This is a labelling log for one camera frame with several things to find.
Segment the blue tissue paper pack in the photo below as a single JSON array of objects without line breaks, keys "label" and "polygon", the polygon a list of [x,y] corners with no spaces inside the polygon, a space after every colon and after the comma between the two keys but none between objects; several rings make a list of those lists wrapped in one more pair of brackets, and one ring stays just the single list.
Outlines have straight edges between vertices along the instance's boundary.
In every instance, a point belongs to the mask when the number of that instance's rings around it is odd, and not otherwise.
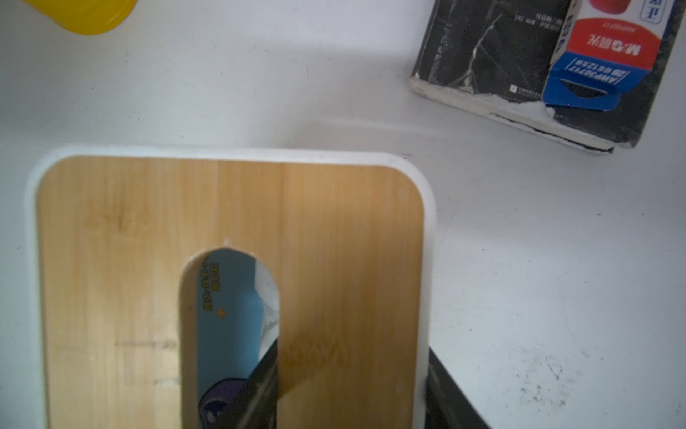
[{"label": "blue tissue paper pack", "polygon": [[279,333],[279,293],[263,263],[237,250],[209,253],[196,301],[198,422],[212,427]]}]

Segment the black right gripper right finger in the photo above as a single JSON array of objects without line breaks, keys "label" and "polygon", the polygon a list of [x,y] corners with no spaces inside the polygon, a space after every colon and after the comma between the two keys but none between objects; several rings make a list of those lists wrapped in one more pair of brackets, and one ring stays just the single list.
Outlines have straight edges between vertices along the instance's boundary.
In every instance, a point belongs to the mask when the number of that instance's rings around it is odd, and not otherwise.
[{"label": "black right gripper right finger", "polygon": [[433,349],[429,354],[425,393],[427,429],[489,429]]}]

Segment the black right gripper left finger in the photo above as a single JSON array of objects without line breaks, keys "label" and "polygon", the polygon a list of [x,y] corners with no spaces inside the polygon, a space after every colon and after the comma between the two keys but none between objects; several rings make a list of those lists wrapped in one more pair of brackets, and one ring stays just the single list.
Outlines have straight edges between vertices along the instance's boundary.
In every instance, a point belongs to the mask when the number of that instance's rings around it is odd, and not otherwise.
[{"label": "black right gripper left finger", "polygon": [[238,395],[216,421],[217,428],[262,429],[277,427],[278,341],[274,341]]}]

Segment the white blue pencil box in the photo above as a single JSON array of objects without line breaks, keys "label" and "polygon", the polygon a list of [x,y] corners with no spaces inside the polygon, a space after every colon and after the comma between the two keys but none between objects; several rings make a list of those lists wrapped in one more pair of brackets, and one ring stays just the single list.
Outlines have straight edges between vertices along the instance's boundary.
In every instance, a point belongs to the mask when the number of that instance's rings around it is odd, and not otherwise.
[{"label": "white blue pencil box", "polygon": [[599,112],[648,113],[669,30],[684,1],[572,1],[555,44],[542,102]]}]

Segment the white tissue box lid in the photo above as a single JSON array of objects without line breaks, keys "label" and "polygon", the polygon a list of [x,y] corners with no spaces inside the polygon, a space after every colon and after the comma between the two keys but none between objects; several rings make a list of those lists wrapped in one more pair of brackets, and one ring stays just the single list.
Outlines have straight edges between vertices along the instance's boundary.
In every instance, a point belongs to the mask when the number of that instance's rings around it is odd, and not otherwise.
[{"label": "white tissue box lid", "polygon": [[278,342],[281,428],[418,428],[435,204],[392,155],[69,154],[33,176],[46,424],[201,428]]}]

